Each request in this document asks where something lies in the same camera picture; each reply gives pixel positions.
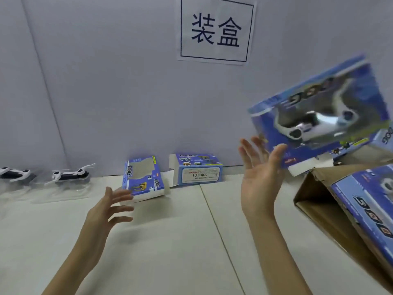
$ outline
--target chinese character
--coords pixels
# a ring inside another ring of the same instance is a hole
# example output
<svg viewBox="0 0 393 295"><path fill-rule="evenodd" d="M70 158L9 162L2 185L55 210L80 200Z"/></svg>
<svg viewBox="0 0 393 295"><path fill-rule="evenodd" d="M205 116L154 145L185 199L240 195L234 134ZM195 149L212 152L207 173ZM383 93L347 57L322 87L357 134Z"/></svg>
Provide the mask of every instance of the chinese character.
<svg viewBox="0 0 393 295"><path fill-rule="evenodd" d="M222 30L222 34L228 35L228 36L233 36L233 37L221 36L221 41L218 42L217 44L239 47L239 45L237 44L237 38L236 38L237 30L235 30L234 28L236 27L239 30L241 30L242 28L240 28L237 24L235 24L232 17L230 17L225 23L219 25L219 28L221 28L222 26L225 26L225 25L226 25L226 28L224 28Z"/></svg>
<svg viewBox="0 0 393 295"><path fill-rule="evenodd" d="M194 19L197 19L197 21L193 23L193 26L195 26L196 24L198 24L198 27L199 27L199 28L202 27L202 30L193 29L193 32L199 32L199 34L197 34L197 35L195 35L194 37L192 37L192 39L195 39L195 38L198 37L198 43L199 43L199 42L203 41L203 38L201 38L201 36L203 35L203 36L205 37L205 39L206 39L207 42L209 42L210 44L214 44L214 42L210 40L210 38L212 38L213 36L212 36L212 35L209 35L209 37L206 36L206 34L214 34L214 32L205 30L205 27L204 27L204 26L213 27L213 25L210 24L210 21L215 21L215 19L213 19L213 18L210 17L210 13L208 14L207 17L202 17L202 13L199 13L199 19L198 19L198 17L194 14ZM203 20L203 19L204 19L204 20L207 20L208 23L207 23L207 24L203 24L203 26L202 26L202 20Z"/></svg>

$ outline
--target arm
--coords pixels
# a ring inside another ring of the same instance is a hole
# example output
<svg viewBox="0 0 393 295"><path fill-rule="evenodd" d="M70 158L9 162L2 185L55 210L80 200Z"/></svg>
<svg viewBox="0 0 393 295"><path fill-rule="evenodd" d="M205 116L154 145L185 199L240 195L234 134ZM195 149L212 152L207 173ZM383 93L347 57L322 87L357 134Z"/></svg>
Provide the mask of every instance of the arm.
<svg viewBox="0 0 393 295"><path fill-rule="evenodd" d="M112 191L107 187L104 197L87 213L79 238L56 275L42 295L74 295L84 278L97 265L104 251L111 228L117 223L132 221L131 217L115 216L118 212L133 211L131 206L113 206L131 200L129 190Z"/></svg>
<svg viewBox="0 0 393 295"><path fill-rule="evenodd" d="M269 294L312 295L274 217L274 201L283 181L280 164L287 146L280 144L269 155L258 137L252 141L259 153L244 139L239 147L245 167L241 203Z"/></svg>

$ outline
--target hand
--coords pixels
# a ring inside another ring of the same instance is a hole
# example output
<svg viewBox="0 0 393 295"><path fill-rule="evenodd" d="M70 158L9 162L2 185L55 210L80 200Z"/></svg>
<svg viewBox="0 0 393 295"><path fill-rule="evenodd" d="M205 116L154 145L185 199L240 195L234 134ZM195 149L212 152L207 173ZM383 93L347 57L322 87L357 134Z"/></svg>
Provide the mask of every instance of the hand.
<svg viewBox="0 0 393 295"><path fill-rule="evenodd" d="M260 138L253 136L251 140L259 153L246 139L240 140L238 148L245 168L241 205L248 221L264 214L274 217L274 201L284 179L280 164L287 149L286 144L279 144L269 155Z"/></svg>
<svg viewBox="0 0 393 295"><path fill-rule="evenodd" d="M131 191L110 187L105 190L104 197L87 213L85 223L79 234L73 251L83 259L83 275L86 276L98 263L104 251L106 239L117 223L130 222L132 217L115 216L115 213L133 211L132 206L112 206L113 204L132 200Z"/></svg>

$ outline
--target person's left hand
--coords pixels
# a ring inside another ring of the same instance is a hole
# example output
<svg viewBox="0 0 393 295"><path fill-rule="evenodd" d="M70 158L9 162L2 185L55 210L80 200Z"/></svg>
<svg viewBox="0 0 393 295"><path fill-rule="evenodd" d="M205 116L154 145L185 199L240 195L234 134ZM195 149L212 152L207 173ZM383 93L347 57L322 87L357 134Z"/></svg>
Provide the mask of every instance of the person's left hand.
<svg viewBox="0 0 393 295"><path fill-rule="evenodd" d="M113 226L117 223L130 222L132 217L115 216L115 213L133 211L132 206L112 206L113 204L132 200L130 190L107 187L104 197L89 210L79 238L73 248L83 259L83 272L86 276L98 263L104 251L106 239Z"/></svg>

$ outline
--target toy box with window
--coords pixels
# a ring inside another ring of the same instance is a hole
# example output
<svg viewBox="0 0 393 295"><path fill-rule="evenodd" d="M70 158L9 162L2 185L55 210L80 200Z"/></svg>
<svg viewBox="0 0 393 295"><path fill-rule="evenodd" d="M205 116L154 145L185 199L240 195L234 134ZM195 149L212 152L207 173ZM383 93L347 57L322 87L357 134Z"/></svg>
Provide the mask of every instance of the toy box with window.
<svg viewBox="0 0 393 295"><path fill-rule="evenodd" d="M358 171L331 187L393 265L393 164Z"/></svg>
<svg viewBox="0 0 393 295"><path fill-rule="evenodd" d="M357 56L248 110L269 152L285 143L284 166L368 143L389 114L370 64Z"/></svg>
<svg viewBox="0 0 393 295"><path fill-rule="evenodd" d="M222 163L212 154L171 154L169 168L174 170L173 185L220 182Z"/></svg>
<svg viewBox="0 0 393 295"><path fill-rule="evenodd" d="M123 188L132 191L133 202L164 195L164 183L155 156L128 160L124 168Z"/></svg>

